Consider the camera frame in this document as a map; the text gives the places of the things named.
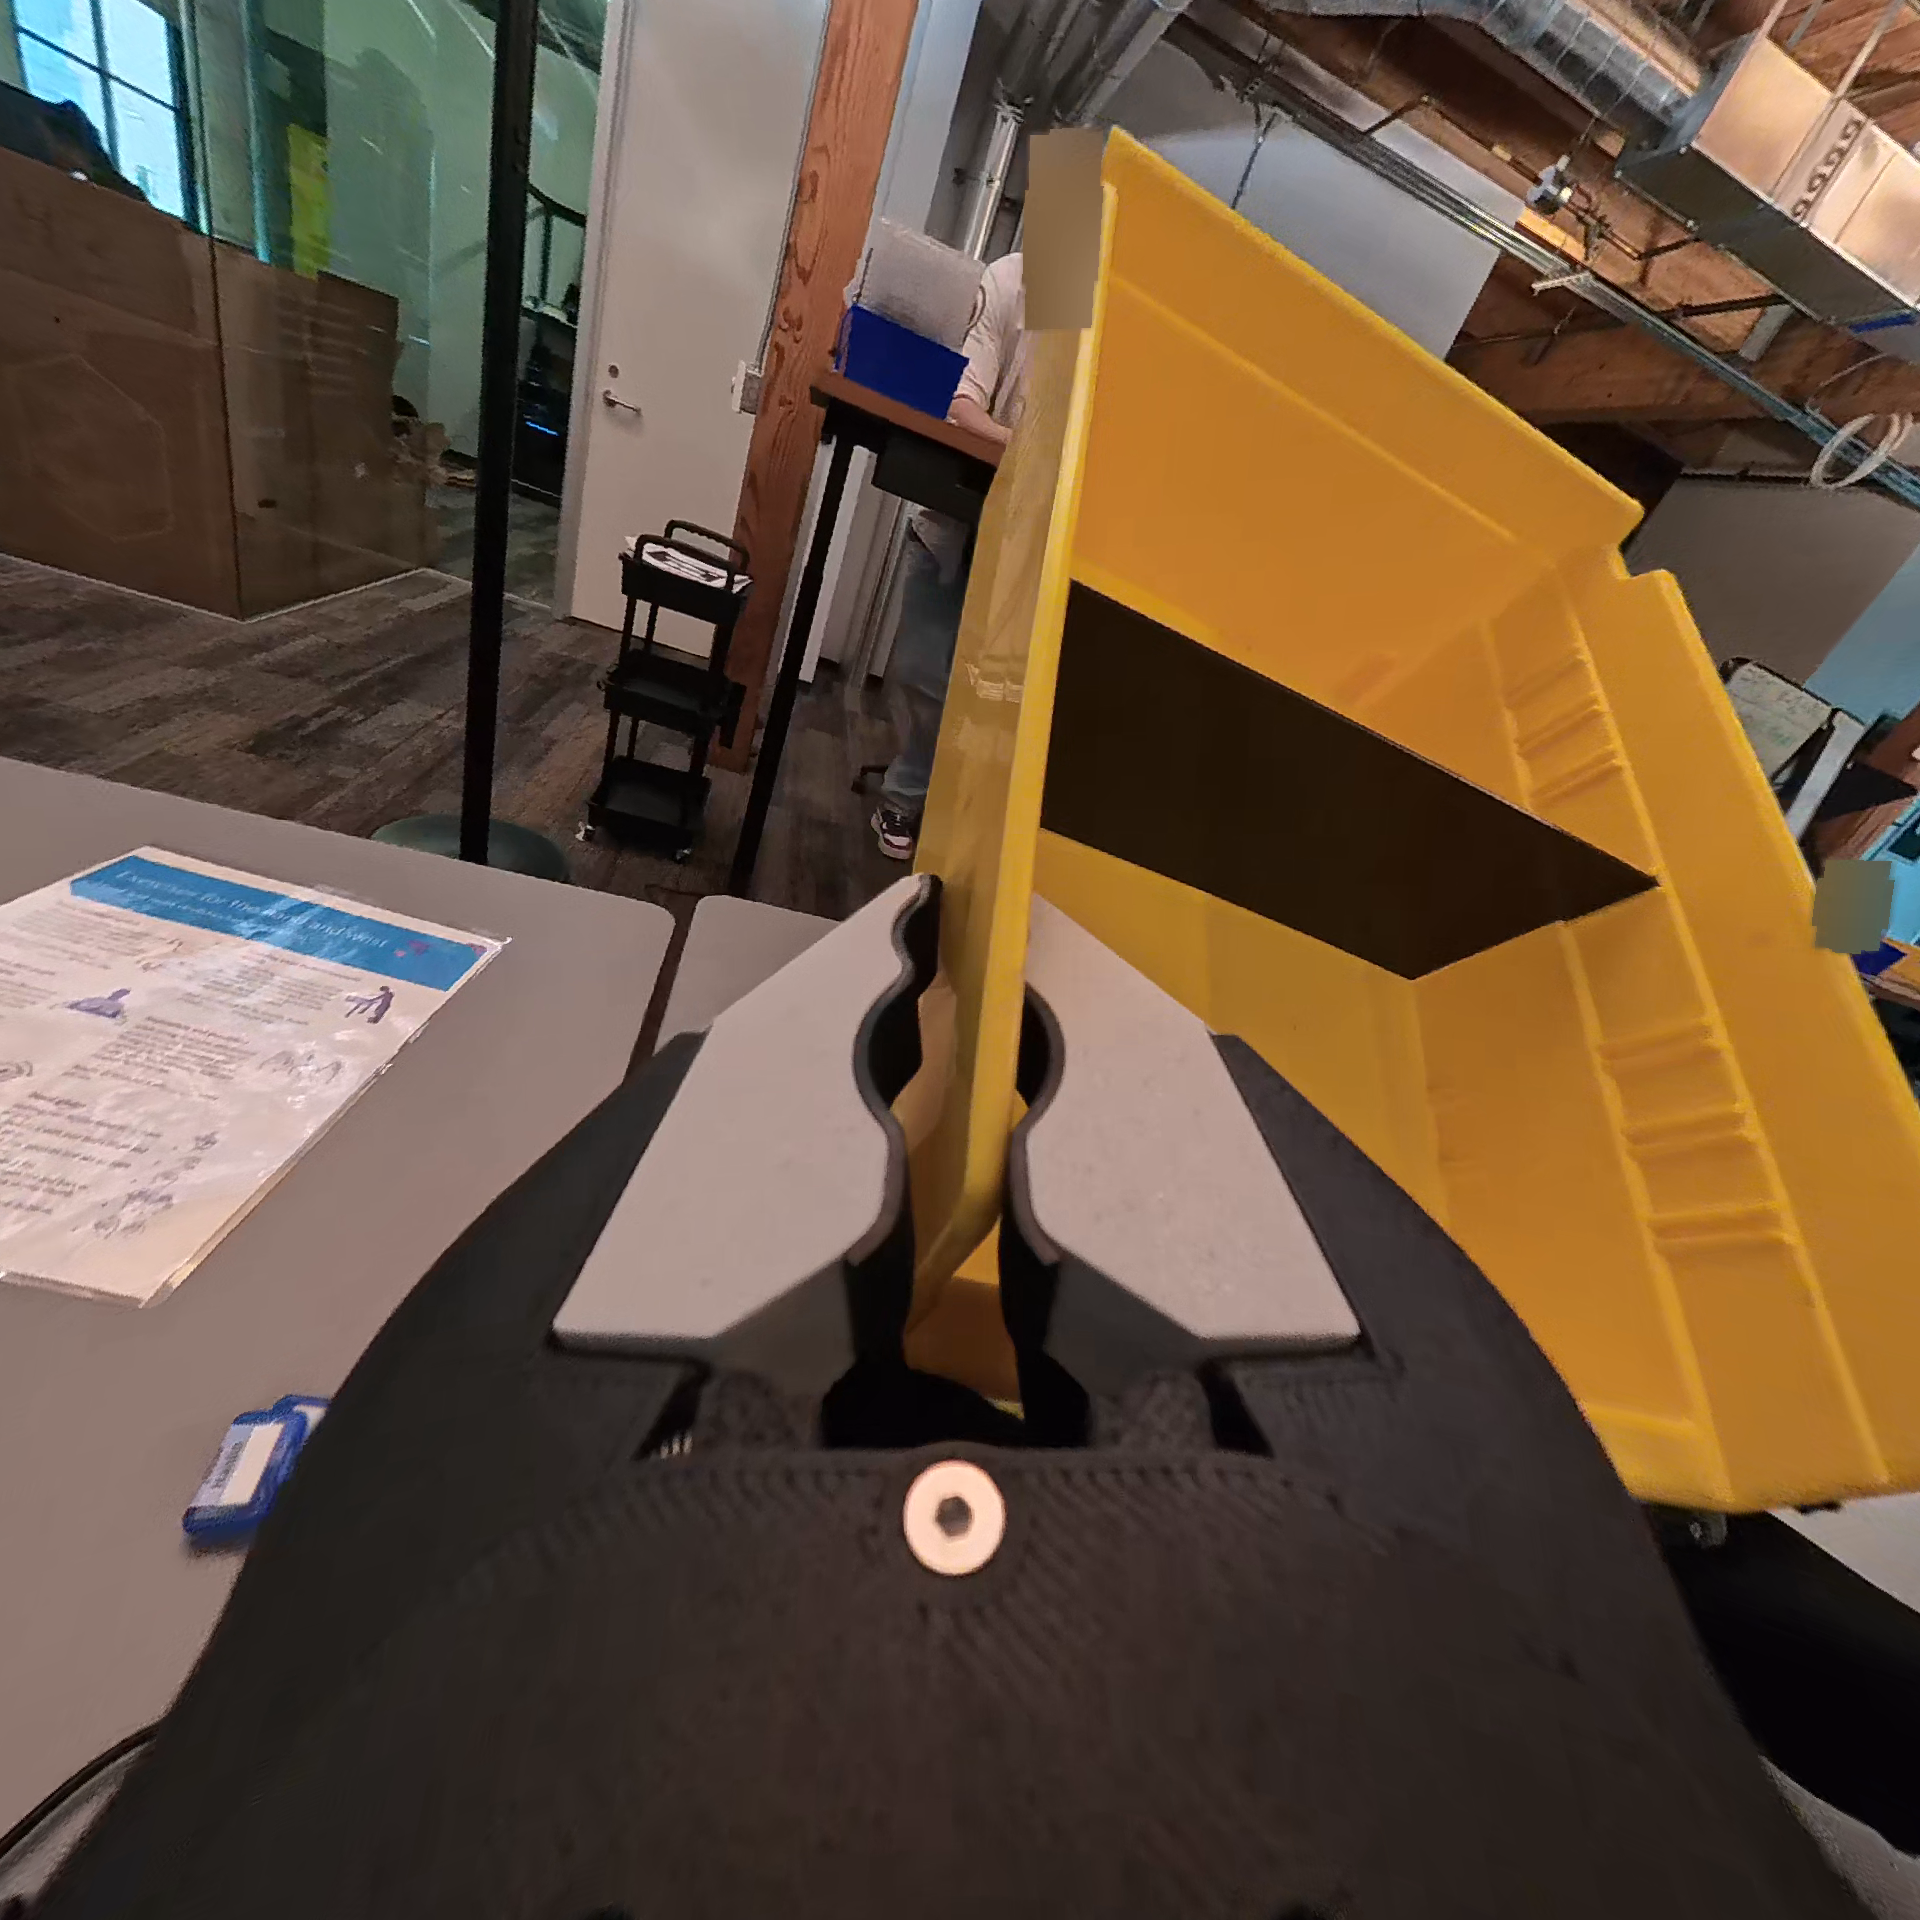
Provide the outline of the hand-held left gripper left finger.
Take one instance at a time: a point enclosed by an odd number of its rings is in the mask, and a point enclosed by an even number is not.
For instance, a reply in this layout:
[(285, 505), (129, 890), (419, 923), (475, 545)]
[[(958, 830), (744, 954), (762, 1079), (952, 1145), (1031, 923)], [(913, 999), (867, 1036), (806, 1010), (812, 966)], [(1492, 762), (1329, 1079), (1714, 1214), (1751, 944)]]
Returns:
[(553, 1337), (825, 1398), (902, 1365), (913, 1222), (897, 1095), (923, 1061), (941, 883), (902, 878), (694, 1038)]

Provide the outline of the yellow plastic bin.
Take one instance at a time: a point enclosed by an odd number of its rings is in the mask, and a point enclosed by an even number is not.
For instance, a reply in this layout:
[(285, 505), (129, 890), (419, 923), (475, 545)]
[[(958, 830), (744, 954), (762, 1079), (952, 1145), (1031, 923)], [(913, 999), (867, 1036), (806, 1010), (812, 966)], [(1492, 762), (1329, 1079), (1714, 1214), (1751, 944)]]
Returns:
[[(1477, 1262), (1647, 1504), (1915, 1492), (1915, 1102), (1628, 496), (1125, 133), (1029, 335), (919, 830), (952, 1074), (919, 1312), (983, 1275), (1035, 903), (1250, 1046)], [(1041, 830), (1072, 586), (1655, 878), (1421, 980)]]

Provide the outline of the black bin divider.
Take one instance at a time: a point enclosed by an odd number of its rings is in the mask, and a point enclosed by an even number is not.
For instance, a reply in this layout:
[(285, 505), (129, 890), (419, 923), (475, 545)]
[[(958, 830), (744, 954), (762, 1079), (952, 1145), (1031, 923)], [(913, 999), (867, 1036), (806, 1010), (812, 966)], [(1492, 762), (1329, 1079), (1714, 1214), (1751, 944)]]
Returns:
[(1091, 586), (1041, 830), (1421, 980), (1655, 878)]

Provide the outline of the black utility cart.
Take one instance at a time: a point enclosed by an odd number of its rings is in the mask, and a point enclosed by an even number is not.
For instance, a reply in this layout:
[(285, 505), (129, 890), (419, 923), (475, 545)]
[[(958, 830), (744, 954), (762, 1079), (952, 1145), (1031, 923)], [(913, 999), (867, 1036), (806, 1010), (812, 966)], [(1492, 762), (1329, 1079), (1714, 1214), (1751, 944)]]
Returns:
[(580, 839), (690, 861), (709, 815), (709, 753), (730, 746), (744, 688), (730, 636), (753, 578), (730, 535), (670, 520), (620, 552), (622, 622), (599, 683), (608, 734)]

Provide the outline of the laminated instruction sheet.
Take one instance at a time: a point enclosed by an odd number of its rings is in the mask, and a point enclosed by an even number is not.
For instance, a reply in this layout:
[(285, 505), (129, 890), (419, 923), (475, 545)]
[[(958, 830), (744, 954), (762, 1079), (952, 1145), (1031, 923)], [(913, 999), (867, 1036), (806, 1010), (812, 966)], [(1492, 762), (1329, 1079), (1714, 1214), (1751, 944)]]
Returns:
[(156, 847), (3, 903), (3, 1284), (156, 1302), (502, 952)]

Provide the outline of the small blue card case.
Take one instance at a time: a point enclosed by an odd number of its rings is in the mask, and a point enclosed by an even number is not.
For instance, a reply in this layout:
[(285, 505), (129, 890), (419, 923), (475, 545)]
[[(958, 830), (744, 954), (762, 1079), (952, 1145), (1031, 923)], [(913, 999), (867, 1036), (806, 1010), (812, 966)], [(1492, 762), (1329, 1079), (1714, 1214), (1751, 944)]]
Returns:
[(286, 1394), (266, 1408), (235, 1414), (180, 1517), (187, 1549), (208, 1555), (248, 1546), (272, 1517), (325, 1412), (328, 1398)]

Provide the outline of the wooden high table black legs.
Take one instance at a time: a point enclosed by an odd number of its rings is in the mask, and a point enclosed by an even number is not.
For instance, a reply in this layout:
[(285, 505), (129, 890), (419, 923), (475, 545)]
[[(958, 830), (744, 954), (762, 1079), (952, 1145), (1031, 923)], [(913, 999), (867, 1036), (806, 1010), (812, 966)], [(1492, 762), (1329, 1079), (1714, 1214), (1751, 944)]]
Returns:
[(730, 898), (750, 898), (753, 892), (758, 852), (770, 803), (778, 797), (779, 758), (801, 695), (812, 622), (822, 606), (829, 548), (842, 517), (851, 456), (859, 450), (876, 456), (876, 488), (882, 493), (892, 493), (904, 505), (930, 505), (941, 517), (961, 520), (965, 529), (979, 523), (999, 466), (999, 446), (994, 437), (908, 409), (904, 402), (877, 396), (876, 390), (859, 385), (842, 374), (818, 374), (811, 399), (822, 412), (818, 446), (829, 450), (829, 465), (818, 488), (818, 505), (811, 523), (811, 538), (802, 545), (782, 635), (770, 655), (770, 693), (762, 698), (758, 711), (750, 788), (725, 890)]

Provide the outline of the whiteboard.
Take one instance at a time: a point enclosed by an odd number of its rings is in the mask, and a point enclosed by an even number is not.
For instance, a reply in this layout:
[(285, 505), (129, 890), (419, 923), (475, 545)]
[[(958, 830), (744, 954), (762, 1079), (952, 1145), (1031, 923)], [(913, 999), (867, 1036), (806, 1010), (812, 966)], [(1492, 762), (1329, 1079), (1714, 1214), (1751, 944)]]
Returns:
[(1817, 809), (1858, 758), (1872, 725), (1760, 661), (1725, 661), (1716, 674), (1763, 782), (1792, 839), (1807, 848)]

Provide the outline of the black pole with round base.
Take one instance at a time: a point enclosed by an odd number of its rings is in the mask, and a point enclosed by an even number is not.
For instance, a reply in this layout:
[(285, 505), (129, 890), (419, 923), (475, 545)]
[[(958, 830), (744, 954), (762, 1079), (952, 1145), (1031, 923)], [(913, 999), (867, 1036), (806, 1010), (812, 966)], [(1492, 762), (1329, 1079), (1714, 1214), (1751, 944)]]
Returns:
[(496, 3), (461, 808), (455, 815), (420, 815), (384, 824), (376, 830), (376, 839), (410, 852), (450, 855), (475, 868), (564, 883), (568, 868), (557, 842), (494, 816), (536, 82), (537, 3)]

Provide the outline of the blue storage bin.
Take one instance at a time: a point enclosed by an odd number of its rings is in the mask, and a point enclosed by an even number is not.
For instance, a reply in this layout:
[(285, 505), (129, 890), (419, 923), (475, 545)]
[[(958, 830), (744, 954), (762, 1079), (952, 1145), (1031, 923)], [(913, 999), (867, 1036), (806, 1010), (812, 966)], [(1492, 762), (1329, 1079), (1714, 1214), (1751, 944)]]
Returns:
[(923, 418), (945, 422), (965, 376), (965, 353), (849, 304), (837, 335), (831, 374)]

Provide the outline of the white door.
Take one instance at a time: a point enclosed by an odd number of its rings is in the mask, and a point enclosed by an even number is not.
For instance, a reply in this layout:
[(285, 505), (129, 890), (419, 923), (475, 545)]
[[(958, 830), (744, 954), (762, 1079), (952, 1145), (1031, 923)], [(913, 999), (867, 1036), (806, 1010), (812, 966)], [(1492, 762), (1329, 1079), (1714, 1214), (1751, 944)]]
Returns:
[(825, 3), (610, 3), (596, 71), (557, 611), (620, 628), (629, 535), (730, 533)]

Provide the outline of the clear plastic box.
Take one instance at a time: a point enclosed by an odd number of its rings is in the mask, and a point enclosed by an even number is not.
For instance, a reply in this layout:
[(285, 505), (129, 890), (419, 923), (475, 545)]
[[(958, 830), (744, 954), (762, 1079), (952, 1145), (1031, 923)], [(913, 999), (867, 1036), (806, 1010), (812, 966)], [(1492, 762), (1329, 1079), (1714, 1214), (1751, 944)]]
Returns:
[(979, 258), (894, 220), (867, 232), (849, 302), (948, 350), (972, 326), (985, 268)]

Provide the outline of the wooden post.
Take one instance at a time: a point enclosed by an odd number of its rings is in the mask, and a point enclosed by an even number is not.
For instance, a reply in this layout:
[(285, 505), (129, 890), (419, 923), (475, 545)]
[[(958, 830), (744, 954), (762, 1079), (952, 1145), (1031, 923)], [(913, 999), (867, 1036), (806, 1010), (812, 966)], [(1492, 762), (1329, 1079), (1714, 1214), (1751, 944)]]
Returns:
[(753, 754), (758, 710), (818, 454), (822, 409), (812, 405), (811, 390), (829, 365), (842, 291), (867, 232), (913, 28), (916, 3), (829, 6), (733, 517), (753, 590), (728, 655), (728, 677), (744, 688), (744, 702), (730, 746), (716, 758), (725, 770), (744, 770)]

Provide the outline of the rectangular metal air duct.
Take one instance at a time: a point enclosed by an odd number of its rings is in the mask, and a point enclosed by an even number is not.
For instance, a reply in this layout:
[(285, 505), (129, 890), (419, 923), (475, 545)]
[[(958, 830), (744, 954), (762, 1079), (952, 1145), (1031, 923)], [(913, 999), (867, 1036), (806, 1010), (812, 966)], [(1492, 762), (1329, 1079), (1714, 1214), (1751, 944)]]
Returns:
[(1811, 320), (1915, 320), (1915, 155), (1770, 35), (1731, 43), (1616, 176)]

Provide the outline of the round metal air duct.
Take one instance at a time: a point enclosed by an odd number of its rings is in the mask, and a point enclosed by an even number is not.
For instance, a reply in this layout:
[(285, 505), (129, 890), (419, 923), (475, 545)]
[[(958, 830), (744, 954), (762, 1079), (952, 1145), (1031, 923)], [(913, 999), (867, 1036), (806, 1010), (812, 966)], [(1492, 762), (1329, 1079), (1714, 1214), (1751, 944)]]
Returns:
[(1294, 23), (1445, 28), (1497, 50), (1628, 147), (1693, 131), (1725, 91), (1722, 70), (1638, 3), (1214, 3), (1259, 32), (1259, 43), (1210, 30), (1187, 3), (1173, 20), (1181, 50), (1236, 78), (1270, 82), (1294, 53)]

